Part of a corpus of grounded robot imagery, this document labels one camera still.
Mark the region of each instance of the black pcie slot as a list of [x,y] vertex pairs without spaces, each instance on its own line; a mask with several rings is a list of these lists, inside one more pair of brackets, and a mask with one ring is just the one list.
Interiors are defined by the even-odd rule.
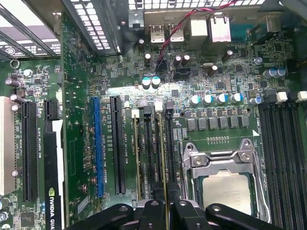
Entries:
[[22,102],[23,199],[36,201],[37,190],[37,130],[36,104]]
[[115,191],[117,195],[120,195],[125,194],[126,192],[125,151],[120,97],[111,96],[110,105],[113,137]]
[[260,106],[272,223],[292,230],[307,228],[305,159],[297,106]]
[[150,116],[144,117],[145,152],[147,160],[147,177],[150,184],[155,181],[154,153],[153,153],[153,130]]
[[44,118],[45,121],[59,118],[57,100],[44,100]]
[[166,112],[165,116],[165,136],[166,136],[166,151],[168,164],[168,178],[169,182],[176,182],[176,162],[174,156],[174,138],[173,138],[173,114]]
[[160,157],[160,130],[159,130],[159,120],[154,119],[154,133],[155,133],[155,150],[157,153],[157,171],[158,171],[158,181],[162,181],[162,171],[161,171],[161,157]]

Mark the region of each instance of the black capacitor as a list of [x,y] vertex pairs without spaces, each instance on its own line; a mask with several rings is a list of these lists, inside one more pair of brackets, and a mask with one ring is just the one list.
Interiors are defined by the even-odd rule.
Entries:
[[174,66],[178,66],[180,63],[181,63],[181,61],[182,61],[182,58],[181,58],[181,56],[180,55],[177,55],[176,57],[175,57],[175,59],[174,59]]
[[10,96],[10,100],[12,102],[15,102],[15,103],[18,103],[18,104],[21,104],[22,102],[24,102],[24,98],[20,97],[20,96],[17,96],[16,94],[12,94]]
[[9,79],[9,78],[7,78],[7,79],[5,80],[5,84],[6,84],[6,85],[9,85],[9,86],[12,86],[12,87],[14,87],[14,88],[19,88],[19,87],[20,87],[20,82],[19,82],[19,81],[17,81],[17,80],[12,80],[12,79]]
[[218,70],[218,67],[217,66],[211,66],[210,69],[208,70],[208,75],[210,77],[212,77]]
[[232,50],[227,50],[224,56],[222,56],[222,62],[228,61],[232,57],[233,54],[234,53]]
[[144,55],[144,63],[145,65],[150,65],[150,63],[152,62],[152,56],[150,54],[145,54]]
[[184,55],[184,56],[183,56],[183,59],[182,59],[182,61],[181,61],[181,65],[182,65],[182,66],[185,66],[185,65],[187,65],[189,62],[190,62],[190,56],[189,56],[189,55]]

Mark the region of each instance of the blue pcie slot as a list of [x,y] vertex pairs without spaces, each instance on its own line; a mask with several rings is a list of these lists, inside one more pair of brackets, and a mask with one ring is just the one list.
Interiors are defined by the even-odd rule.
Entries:
[[98,97],[93,97],[94,102],[94,125],[95,125],[95,154],[97,170],[97,190],[98,197],[102,198],[104,194],[104,175],[103,175],[103,153],[102,153],[102,136],[101,136],[101,115],[100,101]]

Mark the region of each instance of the green circuit board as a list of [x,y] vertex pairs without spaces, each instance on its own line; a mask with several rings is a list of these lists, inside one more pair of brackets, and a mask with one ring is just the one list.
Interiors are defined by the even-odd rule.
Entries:
[[[286,68],[285,59],[294,58],[293,41],[284,34],[279,40],[269,41],[262,46],[252,46],[246,41],[245,33],[233,34],[237,43],[231,43],[230,49],[234,52],[233,58],[227,62],[221,61],[221,56],[203,55],[203,51],[186,51],[182,48],[172,48],[165,51],[167,71],[160,76],[161,84],[156,89],[144,89],[142,79],[157,76],[155,64],[158,51],[151,49],[150,44],[143,49],[134,46],[123,57],[94,57],[82,42],[78,29],[71,20],[62,16],[62,58],[61,60],[23,61],[17,70],[11,69],[9,63],[0,63],[0,95],[10,96],[12,89],[4,84],[6,78],[12,74],[18,75],[18,80],[24,84],[25,99],[37,105],[37,139],[38,139],[38,199],[33,202],[22,201],[22,180],[16,179],[16,191],[6,195],[12,205],[10,217],[5,224],[11,229],[26,230],[35,227],[35,230],[46,229],[45,223],[45,194],[44,194],[44,161],[41,146],[41,131],[44,128],[42,117],[43,101],[56,99],[59,102],[59,118],[63,118],[63,147],[65,169],[65,220],[71,225],[88,216],[93,215],[114,204],[125,203],[136,207],[140,199],[151,199],[151,181],[161,179],[161,165],[159,152],[163,146],[167,156],[168,132],[165,114],[162,114],[163,123],[159,122],[159,115],[155,113],[155,102],[172,101],[174,105],[171,119],[171,135],[173,138],[174,156],[172,160],[166,157],[165,171],[167,180],[174,180],[181,184],[179,173],[179,155],[187,143],[194,143],[199,151],[236,150],[242,139],[252,141],[261,163],[261,178],[265,190],[265,199],[268,200],[264,153],[262,148],[259,110],[249,103],[251,98],[261,97],[264,89],[299,90],[298,75],[287,73],[285,78],[268,80],[263,72],[269,68]],[[144,54],[150,53],[152,63],[144,64]],[[176,81],[174,72],[176,67],[173,60],[176,55],[189,55],[191,76],[186,80]],[[256,65],[254,58],[262,57],[263,63]],[[203,63],[214,63],[218,71],[209,77]],[[25,69],[31,69],[33,75],[26,78]],[[239,92],[242,100],[231,103],[229,98]],[[190,99],[197,95],[202,98],[210,94],[216,98],[225,93],[228,100],[218,104],[214,100],[209,106],[202,103],[191,105]],[[112,129],[112,114],[110,97],[119,96],[123,134],[123,162],[125,187],[117,192],[116,169],[114,167],[114,136]],[[97,164],[95,155],[95,132],[93,115],[93,98],[100,102],[101,142],[103,162],[103,194],[97,194]],[[150,107],[152,117],[145,122],[143,109]],[[140,119],[135,126],[133,114],[139,111]],[[301,123],[303,110],[299,110]],[[220,118],[247,117],[248,125],[244,127],[220,127]],[[199,128],[201,119],[212,120],[214,129]],[[15,117],[16,168],[21,162],[21,123],[18,115]],[[151,144],[152,158],[146,153],[148,137],[145,128],[152,131]],[[137,155],[139,154],[142,166],[141,184],[137,179]],[[22,213],[31,213],[33,225],[25,224]]]

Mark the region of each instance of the pcie slot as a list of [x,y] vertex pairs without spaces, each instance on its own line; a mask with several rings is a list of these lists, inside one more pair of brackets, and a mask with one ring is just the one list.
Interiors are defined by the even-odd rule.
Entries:
[[57,100],[44,100],[44,118],[45,121],[58,119],[58,102]]
[[93,98],[94,106],[94,126],[95,126],[95,155],[96,155],[96,170],[97,170],[97,195],[103,197],[103,152],[102,152],[102,130],[101,130],[101,115],[100,101],[98,97]]
[[110,105],[113,137],[115,191],[117,195],[120,195],[125,194],[126,192],[125,151],[120,97],[111,96]]
[[36,104],[22,102],[23,199],[36,201],[37,190],[37,130]]

